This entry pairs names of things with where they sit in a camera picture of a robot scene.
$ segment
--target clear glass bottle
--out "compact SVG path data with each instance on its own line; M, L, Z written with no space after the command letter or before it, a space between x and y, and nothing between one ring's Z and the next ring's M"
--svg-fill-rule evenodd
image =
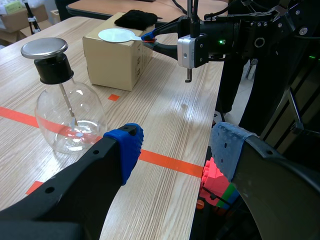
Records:
M49 145L64 154L88 150L106 131L105 113L96 92L75 82L61 38L41 38L24 45L24 57L35 59L40 80L47 84L36 104L35 117Z

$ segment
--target pink toy block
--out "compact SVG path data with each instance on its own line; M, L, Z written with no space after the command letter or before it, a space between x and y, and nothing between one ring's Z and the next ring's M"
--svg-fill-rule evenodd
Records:
M215 200L211 200L210 193L205 191L203 187L215 195L222 197L229 184L230 183L227 178L217 168L214 159L211 157L210 160L207 160L202 172L201 186L199 190L200 197L205 198L207 203L215 206L219 200L217 198Z

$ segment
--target screw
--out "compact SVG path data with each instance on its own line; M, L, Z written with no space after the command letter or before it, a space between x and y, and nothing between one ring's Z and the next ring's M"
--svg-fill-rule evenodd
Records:
M258 59L254 58L251 60L252 65L257 65L258 64Z
M305 35L307 32L308 32L308 28L303 27L303 28L300 29L299 34L300 35Z

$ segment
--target blue gripper pad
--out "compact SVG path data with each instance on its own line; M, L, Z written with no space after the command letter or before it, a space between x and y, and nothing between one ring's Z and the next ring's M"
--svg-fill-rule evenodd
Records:
M209 146L214 163L231 183L246 138L255 136L228 122L219 122L211 130Z
M113 138L119 143L122 185L125 185L140 156L144 130L136 123L127 123L106 132L103 137Z

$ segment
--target white plate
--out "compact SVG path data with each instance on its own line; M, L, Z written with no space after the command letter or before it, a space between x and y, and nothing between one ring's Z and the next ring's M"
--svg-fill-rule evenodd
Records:
M102 30L98 34L99 38L110 43L125 43L131 40L141 41L141 37L136 36L133 31L122 28L109 28Z

